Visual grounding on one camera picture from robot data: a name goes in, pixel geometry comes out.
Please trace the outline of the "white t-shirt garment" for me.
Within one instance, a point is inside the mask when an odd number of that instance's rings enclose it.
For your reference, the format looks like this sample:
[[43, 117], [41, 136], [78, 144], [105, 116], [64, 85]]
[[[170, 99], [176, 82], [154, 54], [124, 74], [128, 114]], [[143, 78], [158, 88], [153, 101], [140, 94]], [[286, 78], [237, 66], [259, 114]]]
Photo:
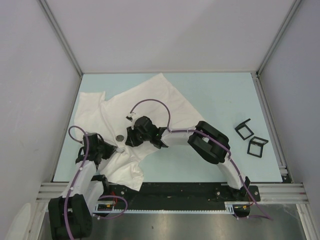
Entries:
[[161, 73], [150, 79], [127, 74], [85, 76], [74, 125], [87, 133], [100, 134], [122, 150], [101, 166], [101, 173], [112, 183], [138, 191], [144, 180], [139, 163], [157, 148], [147, 142], [129, 147], [116, 140], [118, 135], [127, 135], [131, 122], [126, 117], [130, 112], [149, 117], [157, 127], [171, 129], [186, 129], [204, 118]]

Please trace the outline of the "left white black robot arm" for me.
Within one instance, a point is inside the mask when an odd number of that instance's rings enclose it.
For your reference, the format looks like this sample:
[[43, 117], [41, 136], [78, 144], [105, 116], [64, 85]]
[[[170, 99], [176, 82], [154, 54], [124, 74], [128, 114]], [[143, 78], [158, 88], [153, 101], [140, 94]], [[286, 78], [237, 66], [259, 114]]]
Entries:
[[83, 137], [75, 161], [78, 171], [61, 195], [48, 203], [52, 239], [69, 240], [69, 233], [74, 239], [91, 235], [96, 202], [107, 199], [111, 193], [107, 177], [97, 174], [97, 170], [102, 160], [112, 157], [116, 150], [98, 133]]

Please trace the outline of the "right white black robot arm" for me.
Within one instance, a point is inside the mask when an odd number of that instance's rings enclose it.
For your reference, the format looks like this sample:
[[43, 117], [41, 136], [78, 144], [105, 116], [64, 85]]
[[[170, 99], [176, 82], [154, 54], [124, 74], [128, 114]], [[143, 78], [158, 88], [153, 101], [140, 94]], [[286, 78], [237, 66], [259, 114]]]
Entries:
[[126, 117], [131, 122], [127, 127], [125, 144], [136, 148], [149, 142], [157, 149], [172, 146], [190, 146], [205, 161], [216, 165], [226, 177], [231, 196], [242, 201], [249, 194], [251, 181], [244, 175], [232, 159], [229, 138], [205, 121], [199, 121], [196, 126], [180, 129], [157, 127], [147, 116]]

